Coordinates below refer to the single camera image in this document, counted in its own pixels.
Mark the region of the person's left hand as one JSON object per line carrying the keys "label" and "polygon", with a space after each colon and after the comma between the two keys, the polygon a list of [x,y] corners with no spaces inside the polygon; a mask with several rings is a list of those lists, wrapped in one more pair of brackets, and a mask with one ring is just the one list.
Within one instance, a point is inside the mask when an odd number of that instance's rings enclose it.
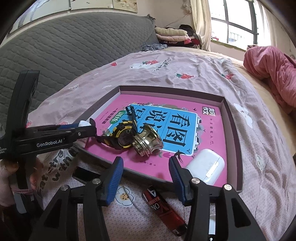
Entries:
{"label": "person's left hand", "polygon": [[[43,169],[43,163],[37,158],[34,167],[34,172],[30,176],[30,185],[32,190],[37,190],[37,181]],[[1,160],[1,207],[9,207],[15,204],[13,191],[16,190],[9,182],[9,177],[18,170],[17,163],[11,163],[6,160]]]}

